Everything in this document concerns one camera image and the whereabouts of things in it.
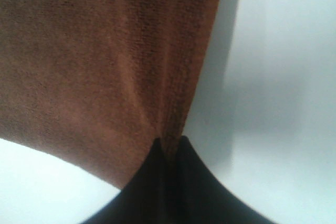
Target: black object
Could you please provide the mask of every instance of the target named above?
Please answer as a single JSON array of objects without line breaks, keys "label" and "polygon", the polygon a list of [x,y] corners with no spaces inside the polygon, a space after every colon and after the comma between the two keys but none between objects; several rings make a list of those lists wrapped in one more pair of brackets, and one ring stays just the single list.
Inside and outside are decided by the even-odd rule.
[{"label": "black object", "polygon": [[82,224],[271,224],[232,195],[182,136],[169,166],[160,140],[132,180]]}]

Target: white background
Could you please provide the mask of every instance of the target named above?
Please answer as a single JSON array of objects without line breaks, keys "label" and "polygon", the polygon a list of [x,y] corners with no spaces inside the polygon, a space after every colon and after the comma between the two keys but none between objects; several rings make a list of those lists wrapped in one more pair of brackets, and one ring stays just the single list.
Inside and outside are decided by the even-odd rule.
[{"label": "white background", "polygon": [[[335,81],[336,0],[220,0],[184,133],[265,216],[333,224]],[[79,223],[118,193],[50,155],[0,150],[1,224]]]}]

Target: brown towel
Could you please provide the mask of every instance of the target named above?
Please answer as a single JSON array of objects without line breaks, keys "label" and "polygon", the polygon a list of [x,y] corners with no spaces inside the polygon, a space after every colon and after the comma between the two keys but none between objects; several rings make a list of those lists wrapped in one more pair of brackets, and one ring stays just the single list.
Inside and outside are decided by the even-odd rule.
[{"label": "brown towel", "polygon": [[0,137],[118,187],[156,137],[170,159],[217,3],[0,0]]}]

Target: white surface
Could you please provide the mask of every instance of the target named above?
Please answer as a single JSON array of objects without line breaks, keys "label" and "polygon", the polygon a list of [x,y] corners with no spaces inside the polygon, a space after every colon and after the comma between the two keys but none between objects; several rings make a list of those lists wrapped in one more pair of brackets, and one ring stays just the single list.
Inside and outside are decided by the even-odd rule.
[{"label": "white surface", "polygon": [[336,220],[336,0],[221,0],[184,134],[278,223]]}]

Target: brown fabric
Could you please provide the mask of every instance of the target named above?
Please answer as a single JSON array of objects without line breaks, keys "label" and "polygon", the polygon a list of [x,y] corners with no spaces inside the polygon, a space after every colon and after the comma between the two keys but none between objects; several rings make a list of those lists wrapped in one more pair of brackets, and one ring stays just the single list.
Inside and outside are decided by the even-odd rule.
[{"label": "brown fabric", "polygon": [[0,137],[122,187],[171,157],[218,0],[0,0]]}]

